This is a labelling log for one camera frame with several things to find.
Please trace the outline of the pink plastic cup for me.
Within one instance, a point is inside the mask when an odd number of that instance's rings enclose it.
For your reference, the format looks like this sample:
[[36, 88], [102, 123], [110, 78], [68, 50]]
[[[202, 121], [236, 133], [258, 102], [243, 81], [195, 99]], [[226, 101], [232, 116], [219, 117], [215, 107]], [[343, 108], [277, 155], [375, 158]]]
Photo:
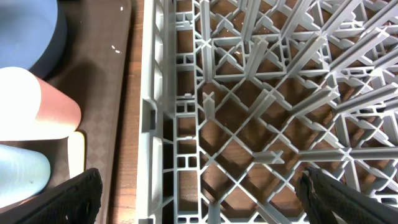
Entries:
[[1, 69], [1, 141], [63, 139], [81, 121], [78, 104], [19, 67]]

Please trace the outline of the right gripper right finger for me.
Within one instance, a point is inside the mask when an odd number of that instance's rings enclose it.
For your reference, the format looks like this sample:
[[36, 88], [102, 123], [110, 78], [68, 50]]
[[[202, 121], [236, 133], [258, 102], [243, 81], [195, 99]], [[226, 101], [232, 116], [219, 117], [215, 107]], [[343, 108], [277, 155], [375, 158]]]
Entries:
[[397, 210], [343, 185], [321, 169], [307, 167], [297, 182], [296, 196], [310, 224], [397, 223]]

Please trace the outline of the light blue plastic cup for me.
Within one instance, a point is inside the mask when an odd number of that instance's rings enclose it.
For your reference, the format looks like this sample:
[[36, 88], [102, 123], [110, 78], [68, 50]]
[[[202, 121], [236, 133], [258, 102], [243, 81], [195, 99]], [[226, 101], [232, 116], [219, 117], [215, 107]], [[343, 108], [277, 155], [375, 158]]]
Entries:
[[2, 145], [1, 208], [39, 193], [50, 175], [50, 162], [42, 153]]

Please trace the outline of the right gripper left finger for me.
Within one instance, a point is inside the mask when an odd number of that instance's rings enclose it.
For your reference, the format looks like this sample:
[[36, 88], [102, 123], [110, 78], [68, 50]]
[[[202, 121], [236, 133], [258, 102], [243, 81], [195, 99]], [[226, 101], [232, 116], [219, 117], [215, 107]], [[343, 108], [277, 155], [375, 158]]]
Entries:
[[97, 168], [1, 214], [2, 224], [94, 223], [101, 207], [103, 181]]

